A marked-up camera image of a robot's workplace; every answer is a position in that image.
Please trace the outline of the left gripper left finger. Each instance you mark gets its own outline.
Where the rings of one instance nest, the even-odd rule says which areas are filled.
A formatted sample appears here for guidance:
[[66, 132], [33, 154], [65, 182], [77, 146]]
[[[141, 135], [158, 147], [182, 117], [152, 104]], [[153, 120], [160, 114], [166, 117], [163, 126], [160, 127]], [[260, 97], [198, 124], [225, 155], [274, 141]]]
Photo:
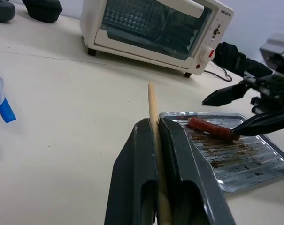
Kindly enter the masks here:
[[158, 169], [149, 119], [137, 122], [115, 160], [107, 201], [106, 225], [155, 222]]

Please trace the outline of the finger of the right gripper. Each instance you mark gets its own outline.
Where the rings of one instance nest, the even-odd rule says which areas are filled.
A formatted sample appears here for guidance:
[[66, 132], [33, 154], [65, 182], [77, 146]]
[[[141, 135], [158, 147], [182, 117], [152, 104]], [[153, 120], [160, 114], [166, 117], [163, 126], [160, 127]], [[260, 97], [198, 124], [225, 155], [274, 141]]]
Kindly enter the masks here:
[[232, 101], [243, 98], [247, 91], [248, 86], [243, 83], [222, 88], [208, 95], [202, 101], [202, 105], [216, 107], [227, 105], [230, 104]]
[[255, 115], [233, 129], [233, 133], [243, 136], [269, 134], [284, 129], [284, 110]]

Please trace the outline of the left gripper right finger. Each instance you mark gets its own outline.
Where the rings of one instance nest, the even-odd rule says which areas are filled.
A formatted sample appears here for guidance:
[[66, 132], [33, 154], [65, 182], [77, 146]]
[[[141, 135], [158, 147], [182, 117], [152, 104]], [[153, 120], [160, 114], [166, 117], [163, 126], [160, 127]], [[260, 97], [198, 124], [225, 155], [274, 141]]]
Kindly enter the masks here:
[[235, 224], [211, 165], [184, 128], [161, 118], [159, 132], [173, 224]]

